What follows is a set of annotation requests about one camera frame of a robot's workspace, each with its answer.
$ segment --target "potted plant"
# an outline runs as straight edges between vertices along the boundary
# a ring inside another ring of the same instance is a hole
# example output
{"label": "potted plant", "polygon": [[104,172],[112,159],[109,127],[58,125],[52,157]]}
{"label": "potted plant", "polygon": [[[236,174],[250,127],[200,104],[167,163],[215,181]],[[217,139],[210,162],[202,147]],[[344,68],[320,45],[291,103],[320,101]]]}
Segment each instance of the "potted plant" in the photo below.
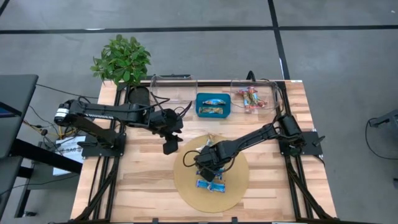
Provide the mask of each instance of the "potted plant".
{"label": "potted plant", "polygon": [[91,71],[94,77],[102,81],[112,80],[117,86],[129,85],[128,100],[130,103],[149,105],[149,90],[140,86],[141,79],[147,76],[150,53],[145,50],[135,37],[130,41],[118,34],[116,40],[110,40],[101,51],[101,58],[94,58]]}

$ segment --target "round wooden board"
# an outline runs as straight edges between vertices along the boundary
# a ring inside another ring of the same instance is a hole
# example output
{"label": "round wooden board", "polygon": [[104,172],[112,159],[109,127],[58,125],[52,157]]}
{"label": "round wooden board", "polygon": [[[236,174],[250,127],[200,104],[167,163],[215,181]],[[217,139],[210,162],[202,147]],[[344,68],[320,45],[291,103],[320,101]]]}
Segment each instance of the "round wooden board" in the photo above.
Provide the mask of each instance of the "round wooden board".
{"label": "round wooden board", "polygon": [[[193,208],[208,213],[223,212],[235,206],[242,199],[249,185],[249,166],[243,153],[239,153],[235,158],[232,168],[223,174],[223,180],[217,180],[225,184],[225,193],[210,192],[207,189],[197,188],[198,179],[203,179],[196,175],[197,168],[185,167],[182,163],[184,154],[189,150],[196,150],[206,144],[209,135],[204,135],[187,142],[179,150],[174,162],[174,183],[181,198]],[[222,136],[214,135],[214,142],[226,140]],[[195,153],[189,153],[185,157],[186,164],[193,164]]]}

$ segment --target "green leaves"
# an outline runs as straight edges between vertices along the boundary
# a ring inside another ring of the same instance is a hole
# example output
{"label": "green leaves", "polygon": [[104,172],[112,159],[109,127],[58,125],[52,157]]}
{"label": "green leaves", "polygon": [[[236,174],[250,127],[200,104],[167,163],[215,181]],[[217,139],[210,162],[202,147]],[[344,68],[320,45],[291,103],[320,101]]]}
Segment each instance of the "green leaves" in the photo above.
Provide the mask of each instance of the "green leaves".
{"label": "green leaves", "polygon": [[116,40],[110,40],[101,51],[101,58],[94,58],[94,65],[90,70],[94,77],[102,80],[112,80],[116,84],[126,82],[129,85],[139,85],[141,79],[146,77],[146,65],[150,65],[150,53],[146,51],[135,37],[129,41],[121,34]]}

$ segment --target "computer monitor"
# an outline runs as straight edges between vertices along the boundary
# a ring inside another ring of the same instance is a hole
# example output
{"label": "computer monitor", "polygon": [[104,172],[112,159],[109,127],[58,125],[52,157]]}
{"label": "computer monitor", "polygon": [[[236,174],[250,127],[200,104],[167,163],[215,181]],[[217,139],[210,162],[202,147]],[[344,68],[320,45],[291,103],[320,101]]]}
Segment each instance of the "computer monitor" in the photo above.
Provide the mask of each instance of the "computer monitor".
{"label": "computer monitor", "polygon": [[0,118],[10,118],[21,115],[22,113],[19,110],[0,102]]}

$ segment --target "black plant pot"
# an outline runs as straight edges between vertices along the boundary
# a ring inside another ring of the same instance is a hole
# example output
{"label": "black plant pot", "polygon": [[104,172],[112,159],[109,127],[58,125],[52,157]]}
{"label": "black plant pot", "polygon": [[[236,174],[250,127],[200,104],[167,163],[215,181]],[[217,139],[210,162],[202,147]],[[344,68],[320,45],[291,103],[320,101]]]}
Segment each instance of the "black plant pot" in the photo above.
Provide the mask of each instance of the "black plant pot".
{"label": "black plant pot", "polygon": [[149,90],[144,86],[133,86],[127,96],[131,104],[137,103],[140,105],[149,106]]}

